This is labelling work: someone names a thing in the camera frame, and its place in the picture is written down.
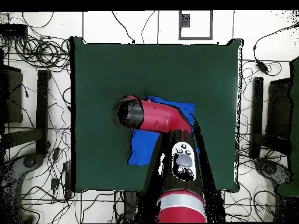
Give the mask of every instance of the white floor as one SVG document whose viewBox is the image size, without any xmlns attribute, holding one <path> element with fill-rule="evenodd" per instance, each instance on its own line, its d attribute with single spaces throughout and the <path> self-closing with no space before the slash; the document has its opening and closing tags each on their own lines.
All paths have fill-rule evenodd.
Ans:
<svg viewBox="0 0 299 224">
<path fill-rule="evenodd" d="M 43 26 L 48 20 L 50 20 L 52 12 L 37 12 L 37 13 L 24 13 L 24 17 L 29 25 L 31 26 Z M 242 49 L 242 64 L 244 65 L 244 79 L 249 85 L 244 92 L 247 99 L 251 99 L 251 73 L 257 71 L 257 67 L 254 62 L 250 60 L 254 59 L 253 56 L 253 46 L 256 41 L 270 33 L 275 32 L 278 29 L 291 26 L 298 18 L 295 18 L 291 12 L 282 10 L 215 10 L 214 11 L 214 23 L 213 23 L 213 40 L 211 41 L 179 41 L 178 40 L 178 11 L 165 11 L 161 10 L 147 10 L 145 12 L 115 12 L 115 15 L 120 22 L 127 28 L 128 34 L 132 39 L 135 40 L 136 44 L 151 43 L 155 44 L 157 41 L 159 44 L 227 44 L 232 38 L 234 39 L 244 39 L 244 47 Z M 24 23 L 22 13 L 10 13 L 11 23 Z M 0 22 L 5 22 L 5 17 L 0 15 Z M 115 20 L 111 12 L 54 12 L 51 22 L 43 28 L 34 28 L 35 31 L 39 32 L 44 36 L 53 37 L 52 41 L 61 44 L 62 40 L 56 39 L 54 37 L 59 37 L 67 39 L 70 36 L 79 36 L 87 43 L 131 43 L 131 39 L 126 34 L 123 27 Z M 29 34 L 36 37 L 36 35 L 29 30 Z M 298 28 L 286 30 L 267 38 L 262 39 L 258 42 L 256 49 L 256 57 L 259 60 L 263 60 L 265 63 L 270 64 L 272 72 L 271 74 L 277 74 L 280 70 L 279 64 L 281 65 L 281 72 L 277 76 L 267 76 L 261 72 L 257 72 L 254 76 L 264 77 L 265 88 L 264 88 L 264 100 L 267 99 L 267 86 L 270 81 L 274 81 L 281 78 L 290 77 L 290 67 L 289 61 L 295 59 L 299 56 L 299 31 Z M 35 124 L 36 116 L 36 80 L 37 72 L 36 69 L 23 61 L 20 60 L 16 54 L 10 54 L 9 60 L 6 57 L 6 64 L 10 66 L 22 69 L 23 73 L 23 84 L 28 87 L 27 89 L 30 97 L 25 96 L 25 91 L 23 90 L 23 103 L 22 106 L 27 110 L 32 122 Z M 70 79 L 67 71 L 52 73 L 53 79 L 50 81 L 50 93 L 49 95 L 49 106 L 53 105 L 49 109 L 50 120 L 48 127 L 48 138 L 49 141 L 54 144 L 56 135 L 58 136 L 58 141 L 61 139 L 62 132 L 64 131 L 64 137 L 66 138 L 65 143 L 70 145 L 69 130 L 64 130 L 63 128 L 69 128 L 70 126 L 70 113 L 66 108 L 65 103 L 62 100 L 61 93 L 68 87 L 70 87 Z M 65 94 L 65 99 L 69 102 L 70 91 Z M 246 109 L 251 103 L 247 101 L 242 95 L 241 109 Z M 249 133 L 248 121 L 250 120 L 250 108 L 242 111 L 241 115 L 241 133 Z M 265 130 L 266 123 L 266 110 L 264 111 L 263 119 L 263 129 Z M 24 129 L 31 128 L 29 118 L 26 113 L 23 113 L 23 122 L 21 124 L 10 124 L 9 131 L 20 131 Z M 66 148 L 66 144 L 61 144 L 61 148 Z M 14 147 L 8 150 L 7 154 L 11 158 L 16 155 L 22 146 Z M 20 155 L 34 150 L 35 144 L 29 145 L 28 147 L 20 151 Z M 71 158 L 70 150 L 67 150 L 67 157 L 64 155 L 62 159 L 57 163 L 56 173 L 62 169 L 62 164 Z M 261 156 L 267 153 L 266 150 L 261 151 Z M 272 156 L 280 156 L 280 154 L 274 153 Z M 243 158 L 241 162 L 247 161 L 247 158 Z M 286 160 L 281 159 L 281 163 L 286 166 Z M 43 186 L 43 189 L 48 192 L 51 185 L 51 177 L 47 172 L 47 162 L 42 165 L 38 170 L 29 173 L 26 179 L 30 179 L 24 182 L 22 193 L 26 194 L 33 186 Z M 255 172 L 254 164 L 247 162 L 239 167 L 239 182 L 241 183 L 240 191 L 237 193 L 230 194 L 228 192 L 225 195 L 225 208 L 226 212 L 230 215 L 239 216 L 239 218 L 227 217 L 227 221 L 230 222 L 260 222 L 259 217 L 253 208 L 253 202 L 249 198 L 255 193 L 261 190 L 273 191 L 272 184 L 269 180 L 261 177 Z M 34 188 L 31 191 L 32 194 L 25 196 L 23 203 L 25 208 L 29 208 L 32 211 L 36 211 L 40 214 L 39 223 L 50 223 L 53 218 L 67 206 L 67 204 L 55 203 L 50 204 L 51 197 L 45 194 L 42 190 Z M 89 207 L 95 200 L 98 194 L 106 193 L 111 194 L 111 191 L 87 191 L 78 194 L 73 202 L 70 202 L 71 206 L 67 210 L 61 219 L 59 220 L 61 214 L 55 218 L 58 219 L 54 223 L 78 223 L 80 219 L 80 212 Z M 260 193 L 256 197 L 256 201 L 261 205 L 271 205 L 274 210 L 275 199 L 268 193 Z M 84 223 L 106 223 L 113 217 L 113 196 L 112 195 L 100 195 L 97 197 L 96 202 L 92 207 L 85 211 Z M 123 210 L 122 203 L 117 204 L 117 211 L 121 213 Z M 258 207 L 259 216 L 265 222 L 272 221 L 273 217 L 270 213 L 265 210 L 261 210 Z"/>
</svg>

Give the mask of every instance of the gray stripe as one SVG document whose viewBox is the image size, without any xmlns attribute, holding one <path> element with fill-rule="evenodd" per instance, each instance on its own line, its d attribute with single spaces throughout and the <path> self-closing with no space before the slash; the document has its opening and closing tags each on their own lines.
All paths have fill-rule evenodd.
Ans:
<svg viewBox="0 0 299 224">
<path fill-rule="evenodd" d="M 203 203 L 191 195 L 173 193 L 164 196 L 159 201 L 161 201 L 161 210 L 169 207 L 188 207 L 204 215 Z"/>
</svg>

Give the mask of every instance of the metal frame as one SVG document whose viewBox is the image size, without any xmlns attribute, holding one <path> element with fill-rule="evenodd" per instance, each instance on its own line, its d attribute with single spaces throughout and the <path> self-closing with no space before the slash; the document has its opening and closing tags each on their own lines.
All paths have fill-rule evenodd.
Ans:
<svg viewBox="0 0 299 224">
<path fill-rule="evenodd" d="M 277 136 L 262 134 L 263 118 L 263 78 L 255 77 L 252 81 L 252 107 L 251 107 L 251 138 L 249 158 L 259 158 L 261 146 L 268 147 L 284 155 L 290 155 L 291 142 Z"/>
<path fill-rule="evenodd" d="M 37 107 L 36 107 L 36 129 L 28 131 L 16 131 L 4 134 L 5 148 L 22 145 L 36 141 L 36 153 L 47 154 L 48 142 L 48 82 L 51 72 L 39 70 L 37 79 Z"/>
<path fill-rule="evenodd" d="M 182 37 L 182 26 L 183 26 L 183 14 L 179 10 L 179 40 L 212 40 L 213 39 L 213 10 L 210 11 L 210 36 L 209 37 L 196 37 L 196 38 L 186 38 Z"/>
</svg>

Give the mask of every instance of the black cable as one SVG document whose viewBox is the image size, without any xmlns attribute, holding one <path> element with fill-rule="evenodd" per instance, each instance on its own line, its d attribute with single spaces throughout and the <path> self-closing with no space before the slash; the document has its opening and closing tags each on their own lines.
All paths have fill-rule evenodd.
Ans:
<svg viewBox="0 0 299 224">
<path fill-rule="evenodd" d="M 27 22 L 26 19 L 24 18 L 24 12 L 22 12 L 22 18 L 24 19 L 24 21 L 26 22 L 26 24 L 27 24 L 29 27 L 32 27 L 32 28 L 34 28 L 34 29 L 39 29 L 39 28 L 42 28 L 42 27 L 46 27 L 46 26 L 50 23 L 50 21 L 52 21 L 53 15 L 54 15 L 54 12 L 52 12 L 52 15 L 51 15 L 50 20 L 49 20 L 45 25 L 40 26 L 40 27 L 34 27 L 34 26 L 31 26 L 31 25 L 28 24 L 28 22 Z"/>
<path fill-rule="evenodd" d="M 33 176 L 33 177 L 29 178 L 29 179 L 24 179 L 24 180 L 31 180 L 31 179 L 33 179 L 33 178 L 40 177 L 40 176 L 44 175 L 46 172 L 48 172 L 48 168 L 47 168 L 47 170 L 46 170 L 44 173 L 39 174 L 39 175 L 36 175 L 36 176 Z"/>
<path fill-rule="evenodd" d="M 16 154 L 14 157 L 12 157 L 12 158 L 11 158 L 9 161 L 7 161 L 7 162 L 13 161 L 15 158 L 17 158 L 17 156 L 20 154 L 20 151 L 21 151 L 23 148 L 28 147 L 28 146 L 30 146 L 31 144 L 34 144 L 34 143 L 35 143 L 35 141 L 34 141 L 34 142 L 31 142 L 31 143 L 29 143 L 29 144 L 26 144 L 25 146 L 21 147 L 21 148 L 19 149 L 19 151 L 17 152 L 17 154 Z"/>
<path fill-rule="evenodd" d="M 248 192 L 248 194 L 249 194 L 249 196 L 250 196 L 249 203 L 251 204 L 251 201 L 252 201 L 252 195 L 251 195 L 250 191 L 249 191 L 243 184 L 241 184 L 240 182 L 239 182 L 239 184 L 240 184 L 241 186 L 243 186 L 244 189 L 247 190 L 247 192 Z M 231 194 L 230 194 L 230 196 L 231 196 L 231 198 L 235 201 L 235 203 L 237 203 L 237 201 L 233 198 L 233 196 L 232 196 Z M 244 206 L 242 206 L 242 205 L 240 205 L 240 206 L 241 206 L 241 207 L 248 213 L 248 215 L 234 215 L 234 216 L 241 216 L 241 217 L 245 217 L 245 218 L 251 216 L 251 217 L 257 222 L 257 220 L 251 215 L 251 213 L 252 213 L 252 207 L 250 207 L 250 212 L 248 212 Z"/>
<path fill-rule="evenodd" d="M 59 128 L 59 129 L 63 129 L 65 126 L 66 126 L 66 122 L 64 121 L 64 119 L 63 119 L 63 117 L 62 117 L 62 115 L 64 114 L 64 111 L 65 111 L 65 109 L 63 108 L 63 107 L 61 107 L 61 106 L 59 106 L 57 103 L 54 103 L 54 104 L 52 104 L 50 107 L 52 107 L 52 106 L 54 106 L 54 105 L 56 105 L 57 107 L 59 107 L 59 108 L 61 108 L 62 109 L 62 113 L 61 113 L 61 115 L 60 115 L 60 119 L 63 121 L 63 126 L 61 127 L 61 128 Z"/>
<path fill-rule="evenodd" d="M 24 89 L 25 89 L 25 95 L 27 98 L 29 98 L 29 94 L 27 92 L 27 88 L 28 87 L 25 87 L 24 84 L 21 82 L 20 84 L 18 84 L 9 94 L 11 95 L 16 89 L 18 89 L 19 87 L 23 86 Z"/>
<path fill-rule="evenodd" d="M 32 128 L 34 129 L 34 131 L 36 131 L 36 130 L 35 130 L 35 127 L 34 127 L 34 125 L 33 125 L 33 123 L 32 123 L 32 120 L 31 120 L 31 118 L 30 118 L 30 116 L 29 116 L 29 114 L 28 114 L 28 112 L 27 112 L 27 110 L 24 109 L 23 107 L 21 107 L 20 105 L 18 105 L 17 102 L 15 102 L 14 100 L 9 100 L 9 101 L 12 102 L 13 104 L 17 105 L 18 107 L 20 107 L 20 108 L 27 114 L 27 116 L 28 116 L 28 118 L 29 118 L 29 121 L 30 121 L 30 123 L 31 123 Z"/>
<path fill-rule="evenodd" d="M 51 190 L 49 190 L 49 191 L 47 192 L 47 191 L 45 191 L 42 187 L 39 187 L 39 186 L 37 186 L 37 185 L 35 185 L 34 187 L 32 187 L 32 188 L 29 190 L 29 192 L 31 192 L 31 190 L 34 189 L 34 188 L 38 188 L 39 190 L 42 190 L 46 195 L 50 196 L 52 199 L 56 200 L 57 202 L 61 202 L 61 203 L 63 203 L 63 204 L 67 202 L 66 200 L 58 199 L 58 198 L 54 197 L 53 195 L 51 195 L 50 193 L 48 193 L 48 192 L 51 191 Z"/>
<path fill-rule="evenodd" d="M 64 94 L 66 93 L 66 91 L 68 91 L 69 89 L 71 89 L 71 87 L 68 87 L 67 89 L 64 90 L 63 94 L 62 94 L 62 99 L 64 102 L 66 102 L 67 104 L 71 104 L 70 102 L 65 100 Z"/>
<path fill-rule="evenodd" d="M 67 136 L 66 134 L 68 134 L 69 136 L 71 136 L 70 133 L 66 132 L 67 129 L 63 130 L 63 132 L 61 133 L 61 139 L 60 139 L 60 142 L 58 144 L 58 147 L 60 146 L 60 143 L 63 142 L 68 148 L 71 147 L 71 145 L 67 144 Z"/>
<path fill-rule="evenodd" d="M 83 212 L 82 212 L 82 221 L 81 221 L 81 223 L 83 223 L 83 221 L 84 221 L 84 212 L 87 211 L 88 209 L 90 209 L 90 208 L 95 204 L 95 202 L 96 202 L 96 200 L 97 200 L 97 198 L 98 198 L 99 196 L 103 196 L 103 195 L 105 195 L 105 196 L 111 196 L 111 195 L 113 195 L 113 193 L 112 193 L 112 194 L 105 194 L 105 193 L 98 194 L 98 195 L 96 196 L 95 200 L 92 202 L 92 204 L 91 204 L 90 206 L 88 206 L 86 209 L 83 210 Z"/>
<path fill-rule="evenodd" d="M 78 219 L 77 219 L 76 202 L 75 202 L 75 204 L 74 204 L 74 213 L 75 213 L 75 219 L 76 219 L 76 221 L 77 221 L 77 224 L 80 224 L 79 221 L 78 221 Z"/>
<path fill-rule="evenodd" d="M 53 123 L 51 121 L 51 117 L 50 117 L 50 113 L 48 111 L 48 116 L 49 116 L 49 120 L 50 120 L 50 124 L 52 125 L 52 127 L 55 129 L 55 134 L 56 134 L 56 139 L 55 139 L 55 143 L 53 145 L 53 149 L 55 149 L 56 143 L 57 143 L 57 139 L 58 139 L 58 134 L 57 134 L 57 129 L 53 126 Z"/>
<path fill-rule="evenodd" d="M 50 159 L 50 155 L 48 156 L 47 166 L 48 166 L 49 161 L 51 161 L 51 159 Z M 44 185 L 46 184 L 46 182 L 47 182 L 48 179 L 50 178 L 52 169 L 53 169 L 53 166 L 51 166 L 50 169 L 49 169 L 49 166 L 48 166 L 47 170 L 45 171 L 45 172 L 49 171 L 48 177 L 46 178 L 44 184 L 43 184 L 41 187 L 37 187 L 37 188 L 42 188 L 42 187 L 44 187 Z M 24 195 L 24 197 L 25 197 L 25 196 L 27 196 L 27 195 L 33 195 L 33 194 L 37 193 L 40 189 L 36 190 L 34 193 L 30 193 L 31 190 L 32 190 L 33 188 L 35 188 L 35 187 L 36 187 L 36 186 L 32 187 L 26 194 L 22 194 L 22 195 Z"/>
<path fill-rule="evenodd" d="M 69 41 L 64 40 L 62 45 L 58 45 L 55 41 L 36 39 L 30 35 L 26 39 L 15 39 L 15 52 L 21 58 L 21 61 L 35 68 L 47 68 L 52 72 L 52 69 L 67 70 L 69 66 Z"/>
<path fill-rule="evenodd" d="M 31 211 L 31 210 L 29 210 L 29 209 L 25 209 L 24 207 L 21 207 L 21 208 L 22 208 L 24 211 L 28 211 L 28 212 L 31 212 L 31 213 L 34 213 L 34 214 L 38 215 L 39 218 L 38 218 L 38 220 L 37 220 L 37 222 L 36 222 L 35 224 L 38 224 L 38 223 L 39 223 L 39 220 L 40 220 L 40 214 L 39 214 L 38 212 Z"/>
<path fill-rule="evenodd" d="M 258 195 L 258 194 L 260 194 L 260 193 L 269 193 L 269 194 L 271 194 L 272 196 L 274 196 L 275 197 L 275 199 L 277 199 L 277 195 L 275 195 L 274 193 L 272 193 L 272 192 L 270 192 L 270 191 L 267 191 L 267 190 L 262 190 L 262 191 L 258 191 L 254 196 L 253 196 L 253 207 L 254 207 L 254 209 L 255 209 L 255 213 L 256 213 L 256 215 L 258 216 L 258 218 L 262 221 L 262 222 L 264 222 L 264 220 L 259 216 L 259 214 L 258 214 L 258 209 L 257 209 L 257 207 L 256 207 L 256 201 L 255 201 L 255 198 L 256 198 L 256 196 Z"/>
<path fill-rule="evenodd" d="M 142 42 L 143 42 L 143 44 L 144 44 L 144 40 L 143 40 L 143 30 L 145 29 L 145 26 L 147 25 L 148 20 L 151 18 L 151 16 L 152 16 L 155 12 L 156 12 L 156 11 L 154 10 L 153 13 L 148 17 L 148 19 L 147 19 L 147 21 L 146 21 L 146 23 L 145 23 L 145 25 L 144 25 L 144 27 L 143 27 L 143 29 L 142 29 L 142 31 L 141 31 L 141 38 L 142 38 Z"/>
<path fill-rule="evenodd" d="M 119 197 L 119 199 L 117 200 L 116 199 L 116 194 L 117 194 L 117 191 L 114 191 L 113 192 L 113 198 L 114 198 L 113 213 L 115 214 L 115 221 L 116 221 L 116 223 L 119 223 L 119 217 L 120 217 L 120 215 L 117 213 L 116 205 L 120 201 L 121 198 Z"/>
<path fill-rule="evenodd" d="M 114 14 L 114 12 L 112 11 L 112 15 L 114 16 L 114 18 L 117 20 L 117 22 L 125 29 L 127 35 L 128 35 L 128 30 L 126 29 L 126 27 L 118 20 L 118 18 L 116 17 L 116 15 Z M 135 40 L 133 40 L 131 38 L 130 35 L 128 35 L 128 37 L 132 40 L 132 44 L 135 44 Z"/>
<path fill-rule="evenodd" d="M 52 78 L 53 78 L 53 80 L 54 80 L 54 82 L 55 82 L 55 84 L 56 84 L 56 87 L 57 87 L 57 89 L 58 89 L 58 91 L 59 91 L 59 94 L 60 94 L 61 98 L 63 99 L 64 97 L 63 97 L 63 95 L 62 95 L 62 93 L 61 93 L 61 91 L 60 91 L 60 88 L 59 88 L 59 86 L 58 86 L 58 84 L 57 84 L 55 78 L 54 78 L 53 76 L 52 76 Z"/>
<path fill-rule="evenodd" d="M 259 38 L 259 39 L 256 41 L 255 45 L 253 46 L 253 55 L 254 55 L 254 57 L 255 57 L 255 60 L 256 60 L 256 61 L 259 61 L 259 60 L 256 58 L 255 50 L 256 50 L 256 46 L 257 46 L 258 42 L 259 42 L 261 39 L 266 38 L 266 37 L 269 37 L 269 36 L 271 36 L 271 35 L 273 35 L 273 34 L 277 34 L 277 33 L 282 32 L 282 31 L 284 31 L 284 30 L 288 30 L 288 29 L 292 29 L 292 28 L 297 28 L 298 26 L 299 26 L 299 22 L 297 22 L 297 23 L 295 23 L 295 24 L 293 24 L 293 25 L 291 25 L 291 26 L 289 26 L 289 27 L 284 27 L 284 28 L 282 28 L 282 29 L 279 29 L 278 31 L 275 31 L 275 32 L 273 32 L 273 33 L 267 34 L 267 35 L 265 35 L 265 36 Z"/>
<path fill-rule="evenodd" d="M 51 189 L 50 190 L 48 190 L 48 191 L 44 191 L 45 192 L 45 194 L 41 197 L 41 199 L 44 197 L 44 196 L 46 196 L 47 194 L 49 195 L 49 191 L 51 191 Z M 28 211 L 31 207 L 33 207 L 34 205 L 36 205 L 37 204 L 37 202 L 39 202 L 40 200 L 37 200 L 34 204 L 32 204 L 32 206 L 30 206 L 28 209 L 26 209 L 26 211 Z"/>
<path fill-rule="evenodd" d="M 67 205 L 67 206 L 64 206 L 62 210 L 59 211 L 58 214 L 56 214 L 56 216 L 53 218 L 52 222 L 48 223 L 48 224 L 53 224 L 55 221 L 58 221 L 58 219 L 56 219 L 56 217 L 61 213 L 63 212 L 66 208 L 68 208 L 63 214 L 61 214 L 60 216 L 60 219 L 68 212 L 68 210 L 70 209 L 71 205 L 72 205 L 73 202 L 71 202 L 70 205 Z"/>
</svg>

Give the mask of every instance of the black stand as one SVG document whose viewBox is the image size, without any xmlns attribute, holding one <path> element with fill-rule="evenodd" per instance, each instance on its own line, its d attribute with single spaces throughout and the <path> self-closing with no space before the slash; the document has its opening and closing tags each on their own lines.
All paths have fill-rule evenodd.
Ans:
<svg viewBox="0 0 299 224">
<path fill-rule="evenodd" d="M 5 118 L 3 117 L 9 114 L 7 102 L 10 100 L 10 94 L 4 70 L 4 53 L 0 49 L 0 222 L 2 223 L 28 222 L 28 219 L 24 220 L 20 213 L 21 191 L 26 174 L 43 164 L 47 149 L 50 147 L 47 140 L 48 82 L 50 78 L 51 73 L 48 70 L 38 71 L 36 129 L 4 134 Z M 36 141 L 36 153 L 21 156 L 3 164 L 6 149 L 33 141 Z"/>
<path fill-rule="evenodd" d="M 279 82 L 281 81 L 286 83 L 288 79 L 279 80 Z M 269 86 L 267 128 L 266 134 L 262 134 L 263 78 L 254 78 L 252 81 L 251 138 L 249 146 L 249 158 L 251 159 L 259 158 L 261 146 L 278 151 L 284 155 L 289 155 L 291 153 L 290 131 L 286 131 L 286 127 L 290 126 L 289 117 L 287 117 L 288 121 L 283 119 L 285 116 L 290 115 L 291 109 L 286 107 L 287 104 L 281 103 L 289 101 L 287 93 L 284 92 L 287 90 L 278 90 L 279 95 L 277 95 L 272 93 L 275 86 L 275 81 L 271 82 Z M 283 123 L 286 124 L 281 125 L 279 123 L 281 119 L 283 119 Z"/>
<path fill-rule="evenodd" d="M 6 148 L 36 141 L 36 153 L 46 155 L 48 149 L 48 82 L 51 73 L 39 70 L 37 79 L 36 130 L 17 131 L 4 135 Z"/>
</svg>

